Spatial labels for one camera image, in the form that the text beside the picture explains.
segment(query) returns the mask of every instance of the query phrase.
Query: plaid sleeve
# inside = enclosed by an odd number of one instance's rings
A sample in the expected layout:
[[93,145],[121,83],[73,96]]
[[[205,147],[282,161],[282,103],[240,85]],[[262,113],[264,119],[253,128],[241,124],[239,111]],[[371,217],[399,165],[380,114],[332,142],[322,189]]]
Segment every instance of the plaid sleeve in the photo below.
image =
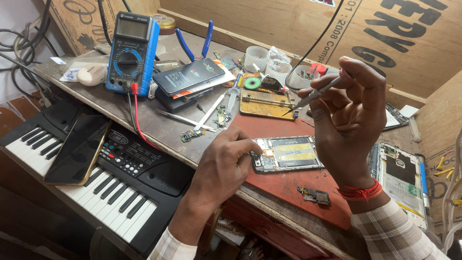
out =
[[176,240],[167,228],[148,260],[193,260],[196,250],[197,247],[188,246]]
[[449,259],[391,199],[386,205],[353,215],[373,260]]

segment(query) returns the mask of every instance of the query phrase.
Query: electronic keyboard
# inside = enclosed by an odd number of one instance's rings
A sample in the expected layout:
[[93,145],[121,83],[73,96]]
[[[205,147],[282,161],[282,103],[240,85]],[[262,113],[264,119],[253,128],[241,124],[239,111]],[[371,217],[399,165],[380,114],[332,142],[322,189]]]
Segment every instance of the electronic keyboard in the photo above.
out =
[[[98,112],[61,100],[7,133],[0,144],[45,176],[81,114]],[[56,187],[147,257],[193,175],[194,169],[113,122],[88,181]]]

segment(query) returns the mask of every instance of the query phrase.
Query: man's right hand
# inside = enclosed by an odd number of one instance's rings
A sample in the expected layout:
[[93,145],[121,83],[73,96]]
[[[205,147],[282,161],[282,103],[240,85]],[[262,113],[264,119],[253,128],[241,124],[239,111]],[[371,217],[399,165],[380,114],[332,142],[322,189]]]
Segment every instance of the man's right hand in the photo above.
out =
[[[366,158],[387,121],[386,81],[364,62],[344,56],[339,64],[355,79],[329,89],[322,98],[311,101],[310,108],[319,159],[339,188],[351,192],[343,186],[367,189],[375,184]],[[313,80],[311,87],[299,91],[298,96],[303,98],[336,77],[328,74]]]

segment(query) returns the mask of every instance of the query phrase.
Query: black smartphone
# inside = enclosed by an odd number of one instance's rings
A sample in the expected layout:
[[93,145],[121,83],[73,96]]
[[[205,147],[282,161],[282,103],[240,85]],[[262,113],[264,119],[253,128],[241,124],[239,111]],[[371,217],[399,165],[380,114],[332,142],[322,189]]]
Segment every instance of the black smartphone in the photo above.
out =
[[111,123],[103,115],[77,118],[43,181],[50,185],[87,182]]

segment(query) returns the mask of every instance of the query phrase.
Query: black piano key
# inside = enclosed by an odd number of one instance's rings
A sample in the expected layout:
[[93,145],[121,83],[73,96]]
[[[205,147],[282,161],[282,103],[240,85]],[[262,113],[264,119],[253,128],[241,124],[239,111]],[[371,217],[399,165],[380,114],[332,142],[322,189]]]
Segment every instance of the black piano key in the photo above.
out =
[[101,194],[101,199],[105,199],[118,185],[119,181],[115,181],[109,188],[107,188],[102,194]]
[[130,204],[136,199],[136,197],[138,197],[138,193],[135,192],[128,198],[128,200],[122,205],[122,207],[119,208],[119,212],[123,213],[128,208],[128,206],[130,206]]
[[92,176],[88,178],[88,181],[84,184],[84,187],[87,187],[90,185],[98,176],[103,172],[103,169],[99,169],[97,172],[95,172]]
[[145,201],[146,201],[145,197],[141,198],[141,200],[138,201],[135,207],[133,207],[132,210],[130,210],[130,212],[127,214],[127,218],[131,219],[136,214],[136,212],[141,208],[141,206],[144,204]]
[[108,200],[108,204],[109,205],[112,205],[114,203],[114,201],[116,201],[117,198],[120,197],[120,195],[122,195],[122,193],[127,189],[127,185],[124,185],[122,186],[118,191],[116,191],[114,193],[114,195],[112,195],[112,197]]
[[94,194],[98,194],[114,177],[108,176],[96,189],[93,191]]
[[46,158],[47,160],[50,160],[51,158],[53,158],[55,155],[58,154],[59,149],[61,149],[61,147],[58,147],[58,148],[56,148],[55,150],[53,150],[53,152],[47,154],[47,157],[45,157],[45,158]]
[[58,144],[60,144],[59,141],[56,141],[52,143],[51,145],[45,147],[42,151],[40,151],[40,155],[45,155],[47,152],[51,151],[51,149],[55,148]]
[[31,138],[31,139],[27,140],[26,144],[31,145],[31,144],[37,142],[38,140],[42,139],[46,135],[47,135],[47,132],[43,132],[43,133],[35,136],[34,138]]
[[35,129],[33,132],[30,132],[29,134],[27,134],[27,135],[21,137],[21,142],[24,142],[24,141],[30,139],[31,137],[33,137],[34,135],[40,133],[41,131],[42,131],[42,129],[40,129],[40,128],[39,128],[39,129]]
[[53,137],[52,136],[47,136],[47,137],[43,138],[42,140],[36,142],[35,144],[32,145],[32,149],[35,150],[35,149],[39,148],[44,143],[48,142],[51,138],[53,138]]

